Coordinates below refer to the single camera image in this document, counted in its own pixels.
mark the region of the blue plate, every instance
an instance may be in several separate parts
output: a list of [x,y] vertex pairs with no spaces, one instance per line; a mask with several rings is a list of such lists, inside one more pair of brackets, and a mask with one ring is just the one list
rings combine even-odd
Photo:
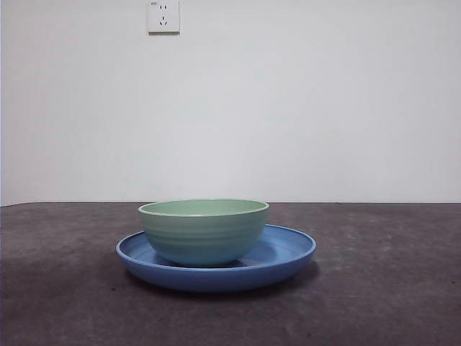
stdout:
[[127,269],[148,283],[190,292],[232,292],[289,278],[309,262],[315,240],[294,229],[266,225],[250,252],[214,268],[182,267],[160,257],[144,232],[122,239],[116,250]]

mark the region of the table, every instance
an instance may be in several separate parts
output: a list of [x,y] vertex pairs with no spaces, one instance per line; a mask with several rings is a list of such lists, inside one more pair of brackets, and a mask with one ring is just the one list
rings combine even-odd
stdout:
[[313,261],[232,294],[127,273],[115,245],[141,204],[1,209],[2,345],[461,345],[461,204],[271,203]]

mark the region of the bowl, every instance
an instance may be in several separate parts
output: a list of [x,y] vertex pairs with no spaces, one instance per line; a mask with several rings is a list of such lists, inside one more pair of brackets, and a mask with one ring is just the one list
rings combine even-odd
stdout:
[[139,207],[146,238],[162,257],[192,267],[218,266],[247,253],[269,205],[254,200],[175,200]]

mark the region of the wall socket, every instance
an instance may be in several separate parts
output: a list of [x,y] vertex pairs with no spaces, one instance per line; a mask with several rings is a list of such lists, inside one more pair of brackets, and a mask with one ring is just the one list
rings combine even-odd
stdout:
[[147,4],[147,31],[179,32],[179,0],[151,0]]

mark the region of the wall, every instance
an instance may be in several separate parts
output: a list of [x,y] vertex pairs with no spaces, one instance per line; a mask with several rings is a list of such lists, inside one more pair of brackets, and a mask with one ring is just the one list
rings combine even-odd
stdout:
[[8,0],[2,203],[461,202],[461,1]]

